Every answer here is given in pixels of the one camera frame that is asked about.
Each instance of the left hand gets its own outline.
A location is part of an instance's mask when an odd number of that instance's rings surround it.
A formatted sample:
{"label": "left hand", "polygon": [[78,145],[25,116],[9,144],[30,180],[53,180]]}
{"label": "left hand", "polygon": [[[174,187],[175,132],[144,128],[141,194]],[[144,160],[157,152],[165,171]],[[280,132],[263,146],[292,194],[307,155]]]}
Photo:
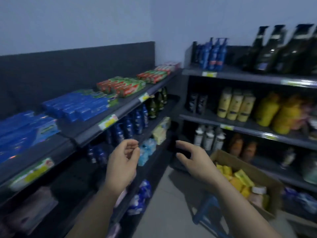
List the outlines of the left hand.
{"label": "left hand", "polygon": [[106,189],[119,196],[132,181],[139,158],[139,142],[134,139],[123,140],[109,156]]}

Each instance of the blue stool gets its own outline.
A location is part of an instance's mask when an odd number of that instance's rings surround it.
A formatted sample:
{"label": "blue stool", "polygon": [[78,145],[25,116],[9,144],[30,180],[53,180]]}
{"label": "blue stool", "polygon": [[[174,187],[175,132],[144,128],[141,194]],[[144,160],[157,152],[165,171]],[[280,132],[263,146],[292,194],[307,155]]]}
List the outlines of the blue stool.
{"label": "blue stool", "polygon": [[216,232],[218,237],[222,238],[233,238],[230,234],[226,234],[222,231],[220,231],[215,225],[213,225],[210,220],[206,217],[209,208],[215,206],[216,208],[220,209],[220,206],[218,204],[217,198],[213,196],[212,194],[207,194],[205,198],[202,200],[202,202],[199,205],[199,208],[196,212],[196,214],[193,216],[193,222],[194,224],[198,225],[199,223],[205,225],[209,229]]}

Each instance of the price label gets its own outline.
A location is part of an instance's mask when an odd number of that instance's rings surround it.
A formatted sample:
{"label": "price label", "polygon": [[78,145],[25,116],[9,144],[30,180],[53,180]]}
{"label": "price label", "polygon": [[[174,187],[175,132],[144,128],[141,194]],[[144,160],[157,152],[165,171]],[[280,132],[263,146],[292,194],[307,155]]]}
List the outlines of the price label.
{"label": "price label", "polygon": [[295,87],[307,87],[313,84],[311,80],[292,80],[292,79],[282,79],[282,85],[295,86]]}
{"label": "price label", "polygon": [[141,103],[143,103],[145,100],[147,100],[149,98],[149,94],[148,93],[144,93],[139,97],[139,100]]}
{"label": "price label", "polygon": [[51,158],[46,158],[13,177],[9,188],[13,191],[19,191],[42,176],[53,166],[53,160]]}
{"label": "price label", "polygon": [[116,123],[118,121],[118,117],[113,114],[113,115],[109,115],[108,117],[106,117],[103,121],[101,121],[98,126],[101,130],[105,130],[106,128],[108,128],[109,126],[113,125],[114,123]]}
{"label": "price label", "polygon": [[262,136],[262,138],[264,138],[264,139],[270,139],[270,140],[274,140],[274,141],[277,141],[277,140],[278,140],[277,136],[274,135],[274,134],[264,133],[264,134],[262,134],[261,136]]}
{"label": "price label", "polygon": [[220,128],[223,128],[223,129],[226,129],[226,130],[231,130],[231,131],[233,131],[234,129],[235,129],[235,127],[234,126],[232,126],[232,125],[226,125],[226,124],[220,124]]}
{"label": "price label", "polygon": [[215,72],[203,72],[202,76],[203,77],[216,78],[217,77],[217,73],[215,73]]}

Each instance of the hand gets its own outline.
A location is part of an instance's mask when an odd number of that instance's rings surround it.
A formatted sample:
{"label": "hand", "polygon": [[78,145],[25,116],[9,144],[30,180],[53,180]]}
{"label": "hand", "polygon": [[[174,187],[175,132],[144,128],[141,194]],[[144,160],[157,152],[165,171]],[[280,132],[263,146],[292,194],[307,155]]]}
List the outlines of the hand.
{"label": "hand", "polygon": [[135,176],[140,148],[134,139],[123,140],[111,153],[107,165],[106,189],[119,196]]}
{"label": "hand", "polygon": [[203,148],[180,140],[176,141],[176,147],[191,152],[190,159],[181,153],[177,153],[176,157],[192,176],[201,181],[213,183],[219,172]]}

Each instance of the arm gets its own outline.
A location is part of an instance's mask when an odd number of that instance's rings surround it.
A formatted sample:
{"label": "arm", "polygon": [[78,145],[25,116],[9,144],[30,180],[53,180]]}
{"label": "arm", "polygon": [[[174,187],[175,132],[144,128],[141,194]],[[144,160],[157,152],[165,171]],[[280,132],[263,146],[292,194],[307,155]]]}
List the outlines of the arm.
{"label": "arm", "polygon": [[176,141],[176,146],[192,154],[190,159],[181,153],[176,154],[189,173],[214,188],[221,211],[234,237],[281,237],[217,170],[201,147],[179,140]]}
{"label": "arm", "polygon": [[105,184],[66,238],[106,237],[113,207],[132,181],[139,157],[137,140],[123,140],[116,147],[108,160]]}

